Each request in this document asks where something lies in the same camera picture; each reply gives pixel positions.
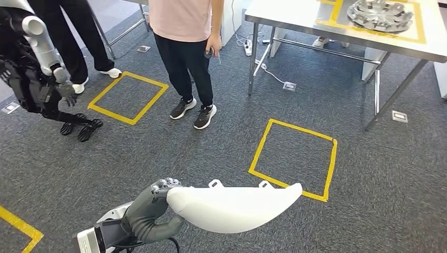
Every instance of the metal circular tray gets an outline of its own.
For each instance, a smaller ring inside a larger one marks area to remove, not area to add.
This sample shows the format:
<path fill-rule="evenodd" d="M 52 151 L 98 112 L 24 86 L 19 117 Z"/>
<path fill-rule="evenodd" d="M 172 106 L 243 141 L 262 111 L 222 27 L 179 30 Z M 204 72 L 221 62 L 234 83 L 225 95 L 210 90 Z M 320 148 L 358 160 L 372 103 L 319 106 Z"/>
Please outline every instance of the metal circular tray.
<path fill-rule="evenodd" d="M 386 0 L 358 0 L 347 14 L 356 24 L 380 32 L 402 32 L 413 24 L 412 12 L 406 12 L 403 4 Z"/>

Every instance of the pink shirt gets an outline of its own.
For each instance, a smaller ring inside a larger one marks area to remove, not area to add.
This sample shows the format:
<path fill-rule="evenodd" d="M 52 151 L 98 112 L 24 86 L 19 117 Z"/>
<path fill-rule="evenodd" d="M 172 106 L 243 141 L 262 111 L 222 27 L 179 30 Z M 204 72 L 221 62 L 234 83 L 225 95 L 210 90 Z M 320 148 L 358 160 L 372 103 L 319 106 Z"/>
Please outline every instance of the pink shirt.
<path fill-rule="evenodd" d="M 161 37 L 204 41 L 211 34 L 211 0 L 149 0 L 149 22 Z"/>

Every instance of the carpet floor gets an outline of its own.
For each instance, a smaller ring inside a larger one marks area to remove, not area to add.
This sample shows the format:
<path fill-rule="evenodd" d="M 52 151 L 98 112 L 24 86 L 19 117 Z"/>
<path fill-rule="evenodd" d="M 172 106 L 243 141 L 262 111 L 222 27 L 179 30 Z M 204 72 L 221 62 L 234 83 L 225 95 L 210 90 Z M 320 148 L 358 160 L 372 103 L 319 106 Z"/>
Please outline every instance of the carpet floor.
<path fill-rule="evenodd" d="M 111 29 L 114 38 L 140 18 L 135 13 Z M 239 34 L 250 34 L 244 22 Z M 270 27 L 260 32 L 269 36 Z M 315 39 L 288 32 L 287 38 Z M 146 53 L 136 49 L 152 47 Z M 364 48 L 339 42 L 329 48 L 363 55 Z M 74 108 L 104 126 L 79 143 L 59 134 L 61 124 L 16 110 L 0 113 L 0 205 L 44 234 L 33 252 L 71 252 L 71 235 L 91 227 L 108 210 L 135 198 L 159 178 L 205 187 L 254 187 L 248 173 L 269 119 L 328 135 L 338 142 L 327 202 L 302 196 L 272 222 L 236 235 L 219 235 L 187 224 L 176 236 L 182 252 L 447 252 L 447 105 L 439 97 L 433 64 L 428 64 L 370 132 L 374 84 L 360 81 L 362 64 L 334 55 L 282 45 L 267 70 L 297 84 L 296 92 L 265 72 L 247 96 L 249 58 L 233 38 L 211 60 L 218 112 L 209 128 L 193 128 L 198 109 L 179 121 L 169 118 L 178 95 L 169 83 L 153 35 L 140 25 L 117 42 L 116 66 L 169 88 L 135 124 L 88 109 L 113 80 L 96 72 L 84 48 L 90 81 Z M 389 98 L 417 60 L 392 54 L 382 70 L 382 101 Z M 123 78 L 97 105 L 133 118 L 158 92 L 156 86 Z M 274 124 L 256 170 L 287 184 L 301 183 L 317 195 L 323 188 L 332 143 Z M 164 218 L 172 216 L 168 212 Z M 20 252 L 30 241 L 0 219 L 1 252 Z M 171 242 L 135 252 L 175 252 Z"/>

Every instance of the black sneaker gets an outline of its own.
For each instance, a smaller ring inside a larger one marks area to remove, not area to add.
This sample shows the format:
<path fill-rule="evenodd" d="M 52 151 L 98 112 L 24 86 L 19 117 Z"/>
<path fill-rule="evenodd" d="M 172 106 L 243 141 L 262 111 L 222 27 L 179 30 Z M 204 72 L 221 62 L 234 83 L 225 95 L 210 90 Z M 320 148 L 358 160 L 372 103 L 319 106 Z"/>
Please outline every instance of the black sneaker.
<path fill-rule="evenodd" d="M 200 109 L 200 114 L 194 123 L 194 128 L 195 129 L 206 128 L 211 122 L 211 118 L 214 116 L 214 114 L 216 114 L 216 112 L 217 108 L 215 105 L 212 105 L 211 107 L 206 107 L 202 105 L 202 108 Z"/>
<path fill-rule="evenodd" d="M 185 100 L 181 99 L 179 104 L 172 110 L 169 117 L 173 120 L 178 120 L 179 118 L 183 117 L 186 111 L 194 108 L 196 106 L 197 100 L 195 98 L 192 99 L 190 103 L 187 103 Z"/>

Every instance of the yellow tape square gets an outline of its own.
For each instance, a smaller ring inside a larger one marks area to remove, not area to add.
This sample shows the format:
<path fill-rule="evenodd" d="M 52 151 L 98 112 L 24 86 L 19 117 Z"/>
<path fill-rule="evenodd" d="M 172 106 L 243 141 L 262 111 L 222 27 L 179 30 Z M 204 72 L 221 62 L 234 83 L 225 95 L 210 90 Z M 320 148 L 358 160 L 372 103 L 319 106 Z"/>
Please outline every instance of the yellow tape square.
<path fill-rule="evenodd" d="M 33 250 L 33 248 L 36 247 L 36 244 L 43 237 L 43 234 L 40 231 L 31 227 L 21 218 L 15 216 L 2 206 L 0 206 L 0 218 L 4 219 L 6 222 L 11 224 L 11 226 L 15 227 L 20 232 L 26 234 L 31 238 L 30 243 L 28 243 L 28 245 L 22 250 L 22 253 L 30 253 L 31 250 Z"/>
<path fill-rule="evenodd" d="M 327 202 L 327 199 L 329 198 L 329 185 L 331 184 L 332 174 L 334 173 L 335 158 L 336 158 L 336 155 L 337 155 L 337 140 L 335 140 L 334 138 L 329 137 L 327 135 L 324 135 L 324 134 L 321 134 L 321 133 L 317 133 L 317 132 L 314 132 L 314 131 L 309 130 L 309 129 L 301 128 L 301 127 L 296 126 L 296 125 L 292 125 L 292 124 L 288 124 L 288 123 L 285 123 L 285 122 L 281 122 L 281 121 L 278 121 L 278 120 L 269 119 L 268 123 L 267 123 L 267 127 L 266 127 L 266 129 L 264 131 L 264 135 L 263 135 L 263 137 L 262 137 L 262 139 L 261 139 L 261 141 L 259 143 L 258 149 L 256 150 L 255 157 L 253 158 L 253 162 L 251 162 L 250 169 L 248 169 L 248 173 L 250 173 L 252 175 L 255 175 L 255 176 L 259 177 L 259 178 L 262 178 L 264 180 L 267 180 L 267 181 L 269 181 L 271 183 L 274 183 L 274 184 L 276 184 L 278 186 L 284 187 L 284 188 L 289 186 L 288 184 L 286 184 L 284 182 L 281 182 L 279 180 L 271 178 L 271 177 L 269 177 L 269 176 L 267 176 L 265 174 L 262 174 L 262 173 L 260 173 L 260 172 L 255 170 L 256 164 L 258 163 L 258 160 L 259 160 L 259 156 L 261 155 L 261 151 L 262 151 L 262 149 L 264 147 L 264 143 L 265 143 L 265 141 L 267 139 L 267 135 L 270 132 L 271 126 L 273 124 L 278 124 L 278 125 L 282 125 L 282 126 L 287 127 L 287 128 L 292 128 L 294 130 L 305 132 L 305 133 L 308 133 L 308 134 L 311 134 L 311 135 L 314 135 L 314 136 L 317 136 L 317 137 L 320 137 L 322 139 L 325 139 L 325 140 L 328 140 L 328 141 L 332 142 L 333 146 L 332 146 L 332 151 L 331 151 L 331 161 L 329 162 L 329 169 L 327 171 L 327 176 L 326 176 L 326 182 L 325 182 L 325 185 L 324 185 L 323 195 L 320 196 L 320 195 L 317 195 L 317 194 L 314 194 L 314 193 L 311 193 L 311 192 L 303 191 L 303 195 L 306 196 L 306 197 L 309 197 L 309 198 L 312 198 L 312 199 L 316 199 L 316 200 L 319 200 L 319 201 L 323 201 L 323 202 Z"/>
<path fill-rule="evenodd" d="M 324 25 L 337 27 L 337 28 L 342 28 L 342 29 L 346 29 L 346 30 L 364 32 L 364 33 L 370 33 L 370 34 L 374 34 L 374 35 L 378 35 L 378 36 L 394 38 L 396 40 L 401 40 L 401 41 L 414 42 L 414 43 L 419 43 L 419 44 L 426 43 L 424 26 L 422 23 L 421 6 L 417 2 L 413 2 L 411 0 L 389 0 L 390 2 L 404 4 L 407 8 L 411 9 L 414 13 L 414 24 L 413 25 L 416 26 L 416 36 L 415 37 L 406 37 L 406 36 L 402 36 L 402 35 L 398 35 L 398 34 L 382 33 L 379 31 L 373 31 L 373 30 L 369 30 L 366 28 L 338 24 L 337 20 L 340 15 L 340 11 L 341 11 L 341 8 L 343 5 L 343 0 L 335 0 L 335 2 L 328 2 L 328 0 L 320 0 L 320 1 L 321 1 L 321 3 L 332 5 L 333 6 L 332 13 L 331 13 L 331 17 L 330 17 L 329 21 L 315 20 L 315 23 L 324 24 Z"/>
<path fill-rule="evenodd" d="M 133 119 L 129 119 L 127 117 L 124 117 L 122 115 L 119 115 L 117 113 L 111 112 L 109 110 L 106 110 L 104 108 L 101 108 L 99 106 L 96 105 L 96 102 L 101 99 L 109 90 L 111 90 L 121 79 L 123 79 L 123 77 L 125 76 L 129 76 L 132 78 L 135 78 L 137 80 L 143 81 L 143 82 L 147 82 L 156 86 L 161 87 L 161 90 L 159 92 L 157 92 L 157 94 L 149 101 L 149 103 L 137 114 L 137 116 L 135 116 L 135 118 Z M 157 81 L 154 81 L 152 79 L 146 78 L 146 77 L 142 77 L 133 73 L 130 73 L 128 71 L 124 71 L 121 76 L 117 79 L 115 79 L 109 86 L 107 86 L 98 96 L 96 96 L 92 102 L 89 103 L 88 109 L 92 109 L 95 110 L 97 112 L 100 112 L 102 114 L 105 114 L 111 118 L 114 118 L 116 120 L 122 121 L 124 123 L 130 124 L 130 125 L 135 125 L 140 119 L 141 117 L 143 117 L 143 115 L 149 110 L 149 108 L 151 108 L 151 106 L 153 106 L 153 104 L 161 97 L 161 95 L 168 89 L 168 85 L 165 83 L 160 83 Z"/>

